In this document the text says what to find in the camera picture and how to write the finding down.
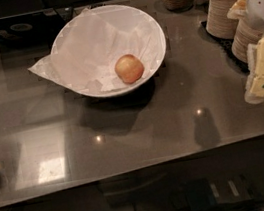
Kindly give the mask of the yellow red apple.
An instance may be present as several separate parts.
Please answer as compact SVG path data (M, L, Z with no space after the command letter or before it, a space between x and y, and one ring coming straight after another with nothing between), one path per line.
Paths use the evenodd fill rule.
M114 67L115 73L126 84L135 83L145 70L143 63L134 55L127 54L117 60Z

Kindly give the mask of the front stack of paper plates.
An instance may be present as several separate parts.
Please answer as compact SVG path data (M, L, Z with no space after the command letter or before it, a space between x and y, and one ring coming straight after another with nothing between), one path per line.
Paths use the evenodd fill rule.
M247 63L247 50L249 44L257 44L263 36L262 32L249 26L245 19L240 19L236 28L232 44L232 54L242 62Z

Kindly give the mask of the stack of paper plates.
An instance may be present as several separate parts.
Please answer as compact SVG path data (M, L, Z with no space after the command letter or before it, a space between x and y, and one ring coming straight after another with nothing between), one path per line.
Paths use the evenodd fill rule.
M249 26L245 19L240 19L236 28L232 44L232 54L242 62L247 63L247 50L249 44L257 44L263 36L262 32Z
M227 18L227 13L237 0L209 0L206 30L215 38L233 39L238 26L237 19Z

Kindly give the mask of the black rubber mat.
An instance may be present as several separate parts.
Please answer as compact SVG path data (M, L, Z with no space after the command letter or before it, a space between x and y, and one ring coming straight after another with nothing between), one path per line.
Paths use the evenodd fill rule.
M232 53L232 44L233 40L230 39L221 39L217 38L214 35L211 35L210 32L206 32L208 36L215 41L215 43L218 44L220 49L222 49L222 52L226 56L226 60L228 62L228 65L230 65L235 71L242 74L248 74L248 64L246 64L244 61L242 62L240 59L238 59L233 53Z

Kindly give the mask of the rear stack of paper plates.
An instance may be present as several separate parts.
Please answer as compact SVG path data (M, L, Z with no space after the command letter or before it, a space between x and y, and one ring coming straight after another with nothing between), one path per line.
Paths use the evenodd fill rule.
M206 30L215 38L233 39L238 26L237 19L227 18L227 13L237 0L209 0Z

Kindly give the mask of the black box under table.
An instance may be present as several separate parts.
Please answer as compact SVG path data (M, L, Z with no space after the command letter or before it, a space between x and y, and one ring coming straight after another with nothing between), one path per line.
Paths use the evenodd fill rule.
M192 211L205 211L221 205L250 201L255 196L244 175L225 179L190 180L184 185L183 190Z

